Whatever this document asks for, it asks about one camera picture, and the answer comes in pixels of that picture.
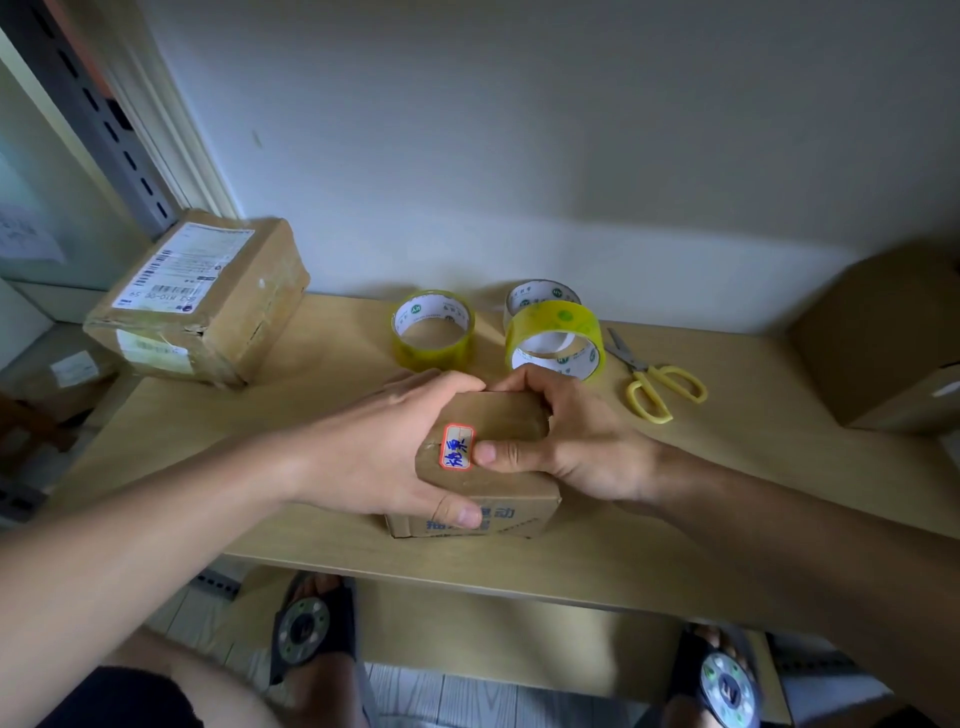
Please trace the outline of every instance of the scissors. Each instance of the scissors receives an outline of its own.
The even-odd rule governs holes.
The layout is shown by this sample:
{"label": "scissors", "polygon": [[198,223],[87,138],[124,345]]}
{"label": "scissors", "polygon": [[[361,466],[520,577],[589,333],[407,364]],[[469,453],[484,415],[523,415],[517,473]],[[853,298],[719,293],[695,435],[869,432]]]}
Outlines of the scissors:
{"label": "scissors", "polygon": [[[680,367],[672,365],[652,367],[645,361],[634,359],[630,348],[623,339],[617,335],[616,331],[612,328],[608,328],[607,331],[610,332],[614,346],[604,346],[604,349],[624,362],[630,368],[630,371],[634,373],[635,381],[627,385],[627,403],[630,404],[637,415],[644,420],[654,425],[663,425],[673,419],[673,415],[670,414],[670,410],[667,409],[666,404],[663,403],[660,394],[654,389],[650,379],[655,379],[667,389],[671,389],[681,397],[686,397],[688,400],[696,402],[697,404],[700,404],[707,398],[707,387],[696,376]],[[690,384],[693,391],[691,392],[684,387],[681,381]],[[645,394],[650,402],[653,403],[653,412],[648,411],[640,404],[639,392],[637,390]]]}

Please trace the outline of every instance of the packing tape on box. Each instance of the packing tape on box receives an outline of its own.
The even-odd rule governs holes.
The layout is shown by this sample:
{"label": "packing tape on box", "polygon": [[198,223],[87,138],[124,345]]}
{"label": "packing tape on box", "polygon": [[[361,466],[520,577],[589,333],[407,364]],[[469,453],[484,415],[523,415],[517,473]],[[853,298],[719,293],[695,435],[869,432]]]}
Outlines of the packing tape on box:
{"label": "packing tape on box", "polygon": [[[507,300],[503,303],[503,332],[507,332],[510,322],[520,310],[544,301],[582,303],[572,288],[555,280],[527,280],[507,294]],[[547,331],[529,339],[523,349],[531,354],[558,353],[570,346],[573,339],[572,334]]]}
{"label": "packing tape on box", "polygon": [[[566,341],[569,336],[571,344],[579,339],[584,346],[569,355],[565,354],[564,347],[553,352],[563,353],[563,356],[535,356],[530,353],[530,342],[535,341],[542,347],[546,341],[542,338],[544,334],[556,337],[553,341],[559,341],[561,337]],[[600,322],[589,308],[579,303],[554,300],[526,305],[507,326],[506,363],[509,370],[529,362],[587,380],[602,372],[606,361]]]}
{"label": "packing tape on box", "polygon": [[[426,319],[447,319],[464,330],[454,343],[438,349],[417,347],[403,340],[404,332]],[[394,312],[391,328],[394,334],[394,358],[406,369],[464,370],[473,356],[472,309],[449,291],[420,291],[400,304]]]}

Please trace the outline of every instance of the black shorts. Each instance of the black shorts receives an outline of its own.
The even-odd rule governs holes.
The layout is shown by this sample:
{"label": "black shorts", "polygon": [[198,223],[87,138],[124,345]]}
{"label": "black shorts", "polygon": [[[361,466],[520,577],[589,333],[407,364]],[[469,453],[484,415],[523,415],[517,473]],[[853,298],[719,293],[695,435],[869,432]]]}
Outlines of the black shorts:
{"label": "black shorts", "polygon": [[131,667],[97,667],[38,728],[203,728],[177,683]]}

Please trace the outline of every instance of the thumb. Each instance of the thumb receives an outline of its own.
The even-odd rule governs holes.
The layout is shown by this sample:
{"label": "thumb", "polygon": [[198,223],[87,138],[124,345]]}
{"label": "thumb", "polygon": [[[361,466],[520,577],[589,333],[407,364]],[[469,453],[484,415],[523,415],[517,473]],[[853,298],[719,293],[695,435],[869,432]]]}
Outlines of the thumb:
{"label": "thumb", "polygon": [[422,480],[415,480],[406,489],[400,509],[408,516],[418,516],[460,528],[479,528],[483,520],[480,506],[468,497],[451,493]]}
{"label": "thumb", "polygon": [[546,440],[483,440],[473,446],[473,462],[500,473],[549,471],[550,459]]}

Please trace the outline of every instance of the red-bordered sticker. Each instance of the red-bordered sticker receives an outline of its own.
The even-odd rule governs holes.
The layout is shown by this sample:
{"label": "red-bordered sticker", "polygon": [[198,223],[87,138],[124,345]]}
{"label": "red-bordered sticker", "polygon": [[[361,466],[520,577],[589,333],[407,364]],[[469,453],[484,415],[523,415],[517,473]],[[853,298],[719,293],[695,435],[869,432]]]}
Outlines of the red-bordered sticker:
{"label": "red-bordered sticker", "polygon": [[440,448],[440,467],[446,471],[468,471],[473,467],[470,451],[473,449],[473,427],[450,423],[444,429]]}

